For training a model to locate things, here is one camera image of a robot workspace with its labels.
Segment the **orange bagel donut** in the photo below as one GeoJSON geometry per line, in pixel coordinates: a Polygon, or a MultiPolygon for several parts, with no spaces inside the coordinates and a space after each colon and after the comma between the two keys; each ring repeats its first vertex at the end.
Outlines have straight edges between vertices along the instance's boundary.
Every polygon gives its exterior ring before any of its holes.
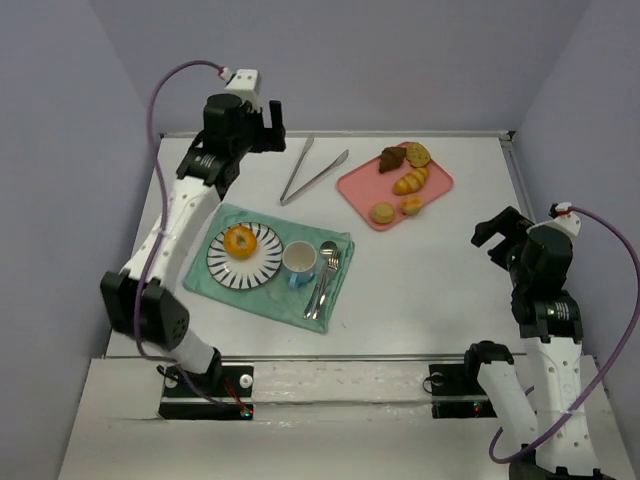
{"type": "Polygon", "coordinates": [[[245,260],[255,252],[257,239],[249,227],[234,225],[224,234],[223,247],[231,257],[245,260]]]}

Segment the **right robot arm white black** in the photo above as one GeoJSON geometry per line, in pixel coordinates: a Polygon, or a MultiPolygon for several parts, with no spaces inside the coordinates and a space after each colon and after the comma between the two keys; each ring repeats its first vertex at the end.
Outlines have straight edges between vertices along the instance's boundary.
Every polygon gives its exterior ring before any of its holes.
{"type": "Polygon", "coordinates": [[[508,272],[511,312],[531,369],[534,396],[519,382],[510,350],[485,340],[472,344],[464,366],[489,397],[516,453],[504,459],[512,479],[603,479],[580,397],[583,327],[577,302],[565,290],[579,218],[567,203],[555,204],[538,224],[507,207],[476,225],[480,247],[503,240],[488,255],[508,272]]]}

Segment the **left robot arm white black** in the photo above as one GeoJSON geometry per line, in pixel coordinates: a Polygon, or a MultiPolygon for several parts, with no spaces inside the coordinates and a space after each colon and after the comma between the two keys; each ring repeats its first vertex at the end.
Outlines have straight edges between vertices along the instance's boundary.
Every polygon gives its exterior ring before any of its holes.
{"type": "Polygon", "coordinates": [[[189,312],[175,297],[178,274],[204,221],[240,172],[248,153],[282,152],[282,105],[269,103],[271,124],[233,93],[212,95],[203,128],[187,149],[171,188],[162,186],[161,214],[147,238],[119,272],[107,272],[100,291],[114,331],[138,346],[151,344],[166,361],[199,382],[216,385],[220,352],[189,326],[189,312]]]}

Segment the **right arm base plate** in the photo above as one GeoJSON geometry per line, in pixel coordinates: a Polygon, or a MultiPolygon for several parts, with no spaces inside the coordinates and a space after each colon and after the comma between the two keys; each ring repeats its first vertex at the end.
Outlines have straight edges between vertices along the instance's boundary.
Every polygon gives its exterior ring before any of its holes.
{"type": "Polygon", "coordinates": [[[462,363],[430,364],[422,388],[431,396],[434,419],[496,417],[488,396],[462,363]]]}

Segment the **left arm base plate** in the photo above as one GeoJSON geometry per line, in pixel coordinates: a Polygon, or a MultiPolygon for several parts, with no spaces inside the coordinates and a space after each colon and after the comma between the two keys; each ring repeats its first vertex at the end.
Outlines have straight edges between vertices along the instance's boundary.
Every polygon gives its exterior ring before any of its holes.
{"type": "Polygon", "coordinates": [[[215,403],[194,393],[175,367],[157,365],[156,371],[163,378],[158,415],[164,420],[251,421],[254,418],[253,364],[224,363],[221,380],[215,387],[206,390],[199,386],[215,403]]]}

